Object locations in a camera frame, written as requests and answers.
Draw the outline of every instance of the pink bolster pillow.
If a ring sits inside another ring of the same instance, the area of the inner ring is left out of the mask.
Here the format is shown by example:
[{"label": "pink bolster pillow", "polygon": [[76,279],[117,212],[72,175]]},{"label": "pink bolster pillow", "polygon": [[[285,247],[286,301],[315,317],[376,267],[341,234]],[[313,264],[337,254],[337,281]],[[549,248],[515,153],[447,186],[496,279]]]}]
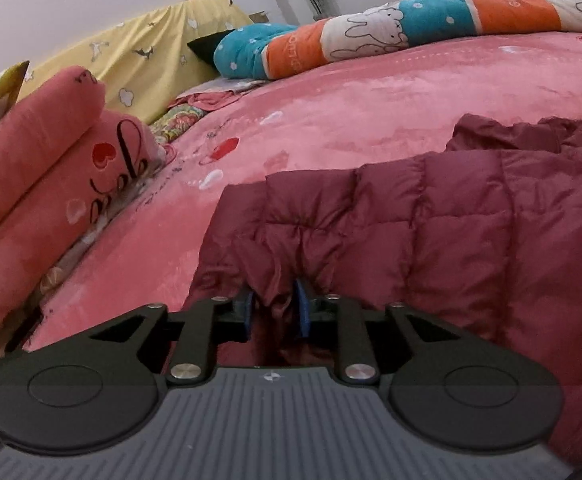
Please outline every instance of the pink bolster pillow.
[{"label": "pink bolster pillow", "polygon": [[88,70],[58,72],[0,121],[0,222],[99,119],[104,85]]},{"label": "pink bolster pillow", "polygon": [[0,326],[118,190],[164,156],[137,118],[102,112],[0,224]]}]

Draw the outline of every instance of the round black disc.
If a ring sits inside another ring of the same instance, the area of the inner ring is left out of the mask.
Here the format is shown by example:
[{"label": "round black disc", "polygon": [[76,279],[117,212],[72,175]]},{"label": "round black disc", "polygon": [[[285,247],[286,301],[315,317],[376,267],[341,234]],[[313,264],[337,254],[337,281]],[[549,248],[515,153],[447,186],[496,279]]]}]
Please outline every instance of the round black disc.
[{"label": "round black disc", "polygon": [[436,443],[503,451],[548,436],[562,409],[562,392],[541,365],[465,340],[418,352],[393,377],[389,402]]},{"label": "round black disc", "polygon": [[123,346],[53,347],[0,369],[0,436],[42,454],[78,454],[135,430],[158,401],[153,374]]}]

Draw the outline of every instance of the blue and orange blanket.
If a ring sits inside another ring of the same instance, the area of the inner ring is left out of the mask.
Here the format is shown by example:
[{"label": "blue and orange blanket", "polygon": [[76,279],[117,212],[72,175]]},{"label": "blue and orange blanket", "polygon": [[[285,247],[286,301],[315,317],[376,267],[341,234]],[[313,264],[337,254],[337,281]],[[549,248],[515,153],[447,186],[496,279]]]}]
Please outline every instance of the blue and orange blanket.
[{"label": "blue and orange blanket", "polygon": [[581,32],[582,0],[401,0],[310,25],[258,23],[215,51],[224,77],[281,79],[327,63],[487,34]]}]

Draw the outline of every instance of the pink bedspread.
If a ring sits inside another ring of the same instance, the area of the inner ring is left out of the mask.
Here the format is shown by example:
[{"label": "pink bedspread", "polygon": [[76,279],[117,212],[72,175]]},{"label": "pink bedspread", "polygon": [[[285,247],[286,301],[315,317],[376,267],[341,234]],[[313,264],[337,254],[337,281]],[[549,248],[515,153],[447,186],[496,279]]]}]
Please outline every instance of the pink bedspread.
[{"label": "pink bedspread", "polygon": [[582,35],[468,38],[339,62],[213,112],[47,303],[30,348],[144,303],[180,309],[224,186],[442,151],[466,112],[505,124],[582,118]]}]

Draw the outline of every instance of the maroon puffer jacket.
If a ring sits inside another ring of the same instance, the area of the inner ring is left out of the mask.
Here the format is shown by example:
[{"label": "maroon puffer jacket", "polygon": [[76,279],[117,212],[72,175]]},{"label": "maroon puffer jacket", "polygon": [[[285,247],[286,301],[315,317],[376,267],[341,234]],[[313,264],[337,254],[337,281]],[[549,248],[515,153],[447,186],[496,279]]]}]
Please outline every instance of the maroon puffer jacket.
[{"label": "maroon puffer jacket", "polygon": [[321,357],[286,330],[299,275],[370,308],[406,301],[542,363],[566,396],[552,445],[582,462],[582,121],[465,116],[446,153],[228,187],[187,305],[246,281],[261,307],[250,344],[225,345],[221,362]]}]

